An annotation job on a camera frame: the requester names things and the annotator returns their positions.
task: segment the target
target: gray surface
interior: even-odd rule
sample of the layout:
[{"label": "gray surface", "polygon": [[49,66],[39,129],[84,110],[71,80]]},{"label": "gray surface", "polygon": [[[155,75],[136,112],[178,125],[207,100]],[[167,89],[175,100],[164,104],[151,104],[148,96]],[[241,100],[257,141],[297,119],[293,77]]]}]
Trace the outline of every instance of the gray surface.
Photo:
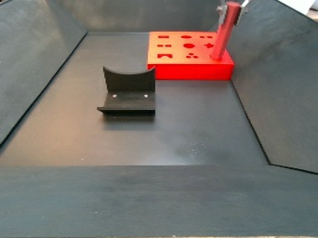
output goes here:
[{"label": "gray surface", "polygon": [[53,1],[0,6],[0,143],[84,34]]},{"label": "gray surface", "polygon": [[207,31],[219,0],[59,0],[90,32]]},{"label": "gray surface", "polygon": [[146,70],[147,33],[90,33],[0,151],[0,165],[266,165],[230,82],[156,81],[156,115],[104,117],[103,66]]},{"label": "gray surface", "polygon": [[318,172],[318,24],[254,0],[234,30],[234,85],[274,165]]},{"label": "gray surface", "polygon": [[317,183],[273,166],[5,167],[0,236],[317,236]]}]

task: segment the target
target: red peg board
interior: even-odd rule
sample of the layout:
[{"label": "red peg board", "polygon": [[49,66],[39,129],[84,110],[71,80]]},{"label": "red peg board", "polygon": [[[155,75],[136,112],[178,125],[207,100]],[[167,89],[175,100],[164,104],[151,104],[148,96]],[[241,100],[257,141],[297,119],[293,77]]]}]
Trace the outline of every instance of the red peg board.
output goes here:
[{"label": "red peg board", "polygon": [[234,61],[225,51],[221,60],[211,59],[216,33],[150,33],[148,69],[155,66],[156,79],[230,80]]}]

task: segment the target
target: black holder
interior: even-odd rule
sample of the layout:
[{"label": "black holder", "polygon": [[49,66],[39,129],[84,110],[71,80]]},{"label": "black holder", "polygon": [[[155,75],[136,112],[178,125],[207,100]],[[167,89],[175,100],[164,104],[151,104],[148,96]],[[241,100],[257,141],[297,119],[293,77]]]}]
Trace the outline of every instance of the black holder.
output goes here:
[{"label": "black holder", "polygon": [[103,113],[155,114],[155,68],[142,73],[118,73],[103,67],[107,85]]}]

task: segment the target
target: red peg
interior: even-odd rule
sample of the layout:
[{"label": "red peg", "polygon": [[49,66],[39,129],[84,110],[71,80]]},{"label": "red peg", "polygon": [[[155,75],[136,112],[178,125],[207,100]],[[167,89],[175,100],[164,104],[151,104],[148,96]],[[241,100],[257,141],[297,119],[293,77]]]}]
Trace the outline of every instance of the red peg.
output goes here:
[{"label": "red peg", "polygon": [[218,29],[218,37],[216,42],[214,45],[214,51],[211,54],[211,58],[214,60],[221,60],[223,56],[223,51],[226,49],[226,45],[231,36],[234,25],[238,22],[239,12],[241,12],[241,5],[235,2],[227,2],[227,11],[226,17],[223,20],[223,24],[219,26]]}]

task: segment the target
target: black panel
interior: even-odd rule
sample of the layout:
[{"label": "black panel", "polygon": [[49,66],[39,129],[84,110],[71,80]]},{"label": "black panel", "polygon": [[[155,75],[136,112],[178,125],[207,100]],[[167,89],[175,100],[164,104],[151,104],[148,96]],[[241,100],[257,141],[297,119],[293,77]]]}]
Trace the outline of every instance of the black panel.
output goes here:
[{"label": "black panel", "polygon": [[59,0],[91,32],[207,31],[219,0]]},{"label": "black panel", "polygon": [[234,30],[234,84],[274,165],[318,172],[318,24],[254,0]]},{"label": "black panel", "polygon": [[317,236],[317,183],[269,166],[5,167],[0,236]]},{"label": "black panel", "polygon": [[86,30],[53,1],[0,6],[0,143],[44,90]]},{"label": "black panel", "polygon": [[118,73],[106,68],[104,79],[107,91],[115,92],[154,92],[155,91],[155,70],[154,68],[142,73]]}]

